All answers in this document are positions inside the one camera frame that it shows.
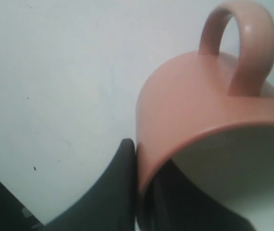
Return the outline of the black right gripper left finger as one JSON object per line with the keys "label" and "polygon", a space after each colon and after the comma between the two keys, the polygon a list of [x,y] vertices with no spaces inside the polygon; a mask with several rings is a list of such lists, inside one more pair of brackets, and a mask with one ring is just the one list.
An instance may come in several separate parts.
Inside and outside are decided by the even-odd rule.
{"label": "black right gripper left finger", "polygon": [[44,230],[133,231],[135,214],[135,146],[131,139],[123,139],[112,161],[90,190]]}

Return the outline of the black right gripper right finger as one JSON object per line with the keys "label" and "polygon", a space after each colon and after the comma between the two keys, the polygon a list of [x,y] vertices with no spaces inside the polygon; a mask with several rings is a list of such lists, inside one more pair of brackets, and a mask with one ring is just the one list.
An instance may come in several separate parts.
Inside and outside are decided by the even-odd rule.
{"label": "black right gripper right finger", "polygon": [[168,161],[140,198],[142,231],[253,231],[249,220],[219,204]]}

